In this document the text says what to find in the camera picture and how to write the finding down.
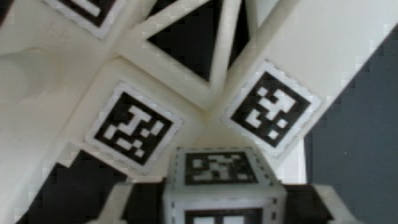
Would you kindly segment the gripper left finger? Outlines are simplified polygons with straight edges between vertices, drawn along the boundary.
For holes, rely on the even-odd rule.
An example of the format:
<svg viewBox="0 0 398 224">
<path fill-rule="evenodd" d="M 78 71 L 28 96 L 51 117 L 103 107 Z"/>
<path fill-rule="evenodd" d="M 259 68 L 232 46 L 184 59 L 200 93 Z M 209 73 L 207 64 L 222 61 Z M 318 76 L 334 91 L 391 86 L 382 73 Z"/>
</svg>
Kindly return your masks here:
<svg viewBox="0 0 398 224">
<path fill-rule="evenodd" d="M 131 182 L 122 182 L 113 185 L 99 216 L 85 224 L 128 224 L 128 221 L 122 219 L 122 213 L 133 188 L 135 183 Z"/>
</svg>

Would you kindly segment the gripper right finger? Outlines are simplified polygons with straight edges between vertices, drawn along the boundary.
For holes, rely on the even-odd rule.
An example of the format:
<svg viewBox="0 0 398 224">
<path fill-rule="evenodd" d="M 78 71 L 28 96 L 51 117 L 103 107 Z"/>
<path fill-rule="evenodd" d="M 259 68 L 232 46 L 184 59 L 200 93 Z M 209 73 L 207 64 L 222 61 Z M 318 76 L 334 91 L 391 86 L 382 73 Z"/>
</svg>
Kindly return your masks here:
<svg viewBox="0 0 398 224">
<path fill-rule="evenodd" d="M 353 216 L 330 185 L 312 185 L 332 219 L 327 224 L 366 224 Z"/>
</svg>

